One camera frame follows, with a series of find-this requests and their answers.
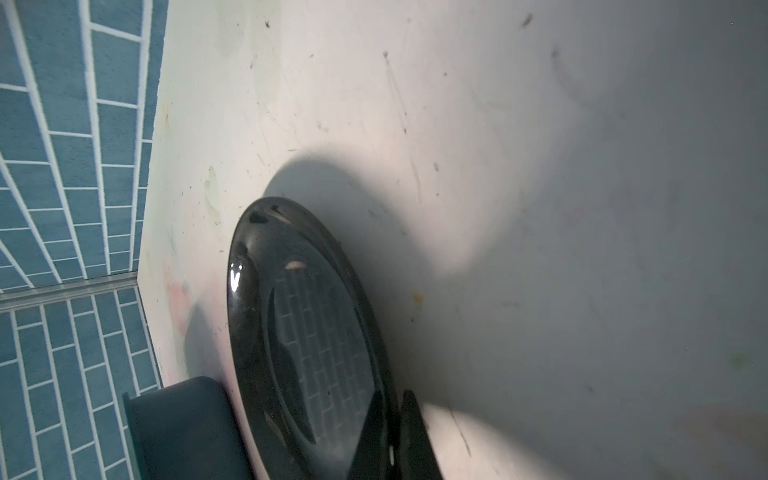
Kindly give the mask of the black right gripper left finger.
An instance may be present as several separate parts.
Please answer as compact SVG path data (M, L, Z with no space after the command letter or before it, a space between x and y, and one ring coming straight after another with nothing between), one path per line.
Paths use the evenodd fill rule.
M389 440L383 395L376 391L366 414L348 480L389 478Z

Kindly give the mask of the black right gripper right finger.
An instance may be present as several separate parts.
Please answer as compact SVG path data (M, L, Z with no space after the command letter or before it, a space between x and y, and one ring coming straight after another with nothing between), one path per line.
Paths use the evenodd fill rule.
M403 392L395 466L397 479L443 479L417 398L411 390Z

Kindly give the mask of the black glossy plate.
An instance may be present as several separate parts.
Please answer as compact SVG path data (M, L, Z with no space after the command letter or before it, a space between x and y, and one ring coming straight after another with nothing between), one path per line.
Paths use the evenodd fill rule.
M232 238L227 310L249 429L273 479L346 479L373 417L398 428L380 329L339 242L282 197L252 203Z

